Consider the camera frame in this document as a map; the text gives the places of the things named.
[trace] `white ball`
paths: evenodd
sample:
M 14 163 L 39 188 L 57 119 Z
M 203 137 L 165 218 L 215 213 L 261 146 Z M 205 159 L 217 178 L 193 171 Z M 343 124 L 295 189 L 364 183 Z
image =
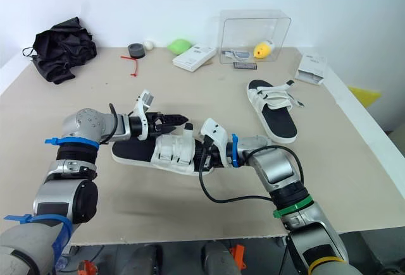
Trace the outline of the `white ball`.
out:
M 152 41 L 145 41 L 144 42 L 144 47 L 147 51 L 150 51 L 154 46 Z

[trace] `blue cable tie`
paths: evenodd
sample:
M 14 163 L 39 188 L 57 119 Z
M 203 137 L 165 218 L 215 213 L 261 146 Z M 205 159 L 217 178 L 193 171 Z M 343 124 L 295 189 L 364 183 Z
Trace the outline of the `blue cable tie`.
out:
M 79 143 L 79 144 L 89 144 L 97 149 L 100 147 L 100 145 L 97 142 L 86 139 L 86 138 L 82 138 L 82 137 L 65 137 L 65 138 L 60 138 L 60 139 L 53 137 L 51 139 L 45 139 L 46 144 L 52 144 L 52 145 L 61 145 L 61 144 L 65 144 L 67 142 L 75 142 L 75 143 Z
M 45 214 L 45 215 L 38 215 L 38 216 L 32 216 L 31 214 L 25 214 L 24 216 L 7 215 L 3 219 L 19 221 L 20 224 L 31 223 L 32 221 L 36 221 L 36 220 L 58 220 L 58 221 L 62 222 L 68 228 L 69 240 L 72 237 L 72 233 L 73 233 L 72 222 L 69 219 L 67 219 L 65 216 L 62 216 L 62 215 L 57 215 L 57 214 Z
M 238 145 L 238 136 L 236 134 L 232 134 L 232 165 L 234 166 L 234 168 L 239 167 L 237 145 Z

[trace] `black umbrella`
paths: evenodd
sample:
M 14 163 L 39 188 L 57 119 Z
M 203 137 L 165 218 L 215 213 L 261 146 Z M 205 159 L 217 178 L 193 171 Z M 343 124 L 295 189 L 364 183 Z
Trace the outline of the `black umbrella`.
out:
M 37 54 L 32 56 L 32 62 L 49 82 L 59 84 L 73 79 L 75 75 L 70 68 L 83 65 L 97 55 L 96 45 L 91 39 L 92 35 L 80 26 L 77 17 L 54 25 L 36 35 L 32 48 Z

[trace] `velcro strap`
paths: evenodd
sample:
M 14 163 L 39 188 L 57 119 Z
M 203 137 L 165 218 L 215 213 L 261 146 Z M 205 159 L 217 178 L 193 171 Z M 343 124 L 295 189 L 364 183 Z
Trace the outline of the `velcro strap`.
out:
M 289 110 L 292 108 L 292 102 L 297 106 L 303 107 L 304 104 L 287 93 L 287 90 L 293 84 L 294 81 L 289 80 L 287 83 L 278 87 L 258 87 L 256 90 L 257 94 L 266 102 L 270 109 L 286 107 Z
M 173 155 L 173 137 L 162 135 L 160 139 L 159 159 L 170 161 Z
M 177 161 L 178 163 L 185 165 L 190 164 L 191 159 L 194 155 L 193 143 L 194 139 L 192 138 L 192 130 L 184 129 L 182 137 L 182 148 Z

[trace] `clear plastic box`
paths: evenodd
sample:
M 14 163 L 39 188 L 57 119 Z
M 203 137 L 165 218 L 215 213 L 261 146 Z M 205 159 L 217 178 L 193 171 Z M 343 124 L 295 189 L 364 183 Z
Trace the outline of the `clear plastic box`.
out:
M 291 18 L 280 10 L 227 10 L 220 15 L 218 52 L 221 63 L 234 61 L 275 61 L 283 46 Z M 256 45 L 265 40 L 274 43 L 269 56 L 258 59 L 253 56 Z M 249 52 L 249 58 L 228 57 L 225 52 Z

